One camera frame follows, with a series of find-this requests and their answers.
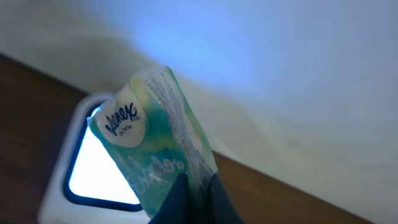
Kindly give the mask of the teal Kleenex tissue pack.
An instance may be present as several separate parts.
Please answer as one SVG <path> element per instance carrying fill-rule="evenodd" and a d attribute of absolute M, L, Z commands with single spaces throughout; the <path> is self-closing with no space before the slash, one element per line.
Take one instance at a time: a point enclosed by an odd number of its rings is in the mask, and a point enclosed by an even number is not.
<path fill-rule="evenodd" d="M 212 148 L 170 67 L 135 73 L 88 118 L 150 218 L 176 177 L 188 176 L 195 218 L 206 220 L 206 190 L 218 172 Z"/>

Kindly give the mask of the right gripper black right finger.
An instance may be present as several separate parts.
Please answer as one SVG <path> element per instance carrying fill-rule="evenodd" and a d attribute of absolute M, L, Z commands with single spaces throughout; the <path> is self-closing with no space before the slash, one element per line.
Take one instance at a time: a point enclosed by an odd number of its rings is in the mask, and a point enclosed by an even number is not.
<path fill-rule="evenodd" d="M 214 174 L 208 183 L 206 193 L 208 223 L 245 224 L 228 196 L 219 175 Z"/>

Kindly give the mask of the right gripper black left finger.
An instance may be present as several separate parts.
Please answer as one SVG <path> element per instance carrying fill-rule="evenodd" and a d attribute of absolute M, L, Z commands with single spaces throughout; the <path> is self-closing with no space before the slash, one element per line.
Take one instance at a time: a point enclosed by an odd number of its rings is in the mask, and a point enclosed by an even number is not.
<path fill-rule="evenodd" d="M 186 224 L 189 220 L 188 177 L 179 174 L 149 224 Z"/>

